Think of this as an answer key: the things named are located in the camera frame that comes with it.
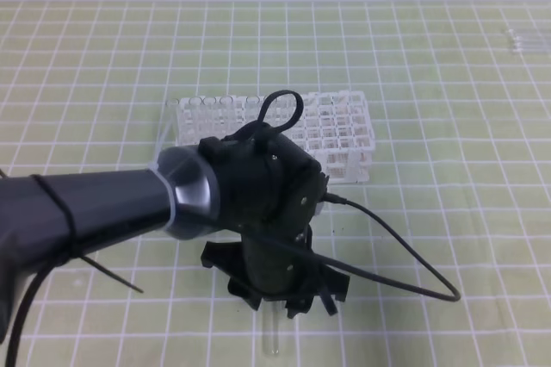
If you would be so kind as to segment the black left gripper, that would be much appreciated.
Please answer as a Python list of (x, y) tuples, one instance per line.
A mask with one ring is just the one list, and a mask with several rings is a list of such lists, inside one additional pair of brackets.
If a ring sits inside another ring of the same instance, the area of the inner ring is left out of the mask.
[(216, 221), (240, 230), (239, 242), (207, 241), (205, 268), (229, 277), (227, 290), (252, 310), (284, 301), (287, 318), (307, 314), (319, 297), (326, 313), (347, 296), (350, 277), (310, 258), (310, 222), (328, 177), (311, 155), (283, 134), (256, 136), (250, 123), (224, 139), (205, 138), (199, 154), (213, 168), (220, 190)]

